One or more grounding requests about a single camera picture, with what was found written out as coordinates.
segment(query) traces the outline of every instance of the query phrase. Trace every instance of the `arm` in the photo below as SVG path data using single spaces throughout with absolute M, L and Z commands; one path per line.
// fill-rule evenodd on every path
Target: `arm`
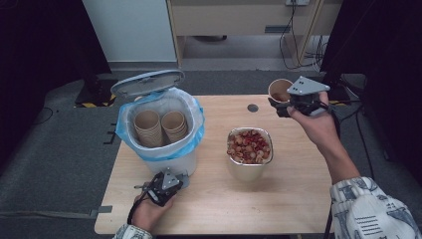
M 326 92 L 319 99 L 328 105 Z M 335 238 L 418 238 L 417 224 L 404 203 L 386 195 L 368 177 L 361 177 L 341 144 L 332 116 L 321 113 L 306 117 L 288 108 L 325 158 L 333 186 L 331 213 Z
M 328 105 L 326 92 L 319 93 L 319 99 Z M 325 158 L 332 184 L 360 176 L 337 136 L 334 121 L 329 113 L 306 117 L 294 108 L 288 108 L 288 113 L 304 128 L 310 140 Z
M 124 224 L 118 229 L 114 238 L 142 238 L 152 239 L 150 232 L 164 213 L 173 206 L 174 196 L 160 207 L 151 200 L 143 200 L 133 213 L 131 225 Z

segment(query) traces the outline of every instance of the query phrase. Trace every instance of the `person's left hand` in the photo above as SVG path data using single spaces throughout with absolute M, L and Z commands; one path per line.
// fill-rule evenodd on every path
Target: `person's left hand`
M 172 196 L 163 207 L 154 204 L 150 199 L 143 200 L 134 211 L 131 224 L 151 232 L 161 216 L 173 206 L 174 198 Z

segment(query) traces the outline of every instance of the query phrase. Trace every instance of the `gray floor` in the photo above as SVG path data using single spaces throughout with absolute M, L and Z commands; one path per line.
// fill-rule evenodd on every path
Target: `gray floor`
M 321 76 L 316 66 L 287 69 L 280 59 L 278 40 L 278 37 L 229 37 L 225 42 L 210 43 L 190 38 L 181 66 L 186 81 L 179 88 L 191 95 L 265 94 L 269 83 L 275 79 L 294 81 L 300 75 Z M 289 63 L 292 59 L 287 56 L 286 60 Z M 144 70 L 148 69 L 114 69 L 114 75 L 122 80 Z M 346 77 L 348 81 L 362 85 L 362 76 Z M 116 122 L 119 107 L 127 101 L 117 99 L 109 108 L 74 108 L 74 100 L 82 86 L 82 81 L 76 81 L 47 95 L 46 109 L 36 120 L 41 123 L 33 125 L 8 170 L 0 177 L 0 212 L 60 211 L 88 215 L 101 205 L 120 143 L 118 137 L 109 143 L 114 130 L 112 124 Z M 358 106 L 359 103 L 355 103 L 335 107 L 335 110 L 343 119 Z M 375 180 L 386 193 L 408 205 L 422 228 L 421 186 L 399 162 L 384 159 L 383 147 L 368 119 L 359 114 L 358 120 Z M 341 140 L 358 169 L 370 176 L 355 117 L 344 120 L 341 129 Z M 110 235 L 97 235 L 94 225 L 95 219 L 0 218 L 0 238 L 110 238 Z M 303 235 L 303 238 L 321 236 Z

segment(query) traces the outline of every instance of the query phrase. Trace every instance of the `paper cup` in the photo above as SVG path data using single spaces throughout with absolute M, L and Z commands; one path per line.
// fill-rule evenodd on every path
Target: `paper cup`
M 162 137 L 159 114 L 157 112 L 150 110 L 140 112 L 134 118 L 133 123 L 142 146 L 163 146 L 164 140 Z
M 164 115 L 161 125 L 170 140 L 170 143 L 177 142 L 187 135 L 186 119 L 181 112 L 169 112 Z
M 292 86 L 292 82 L 286 79 L 278 79 L 270 83 L 268 94 L 278 103 L 287 103 L 291 98 L 288 88 Z

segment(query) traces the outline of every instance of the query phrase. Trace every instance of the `black curtain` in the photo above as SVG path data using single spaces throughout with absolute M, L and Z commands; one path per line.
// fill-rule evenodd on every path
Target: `black curtain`
M 422 184 L 421 1 L 344 0 L 321 70 L 336 85 L 365 74 L 362 100 L 386 159 L 403 162 Z
M 0 0 L 0 168 L 48 91 L 110 73 L 80 0 Z

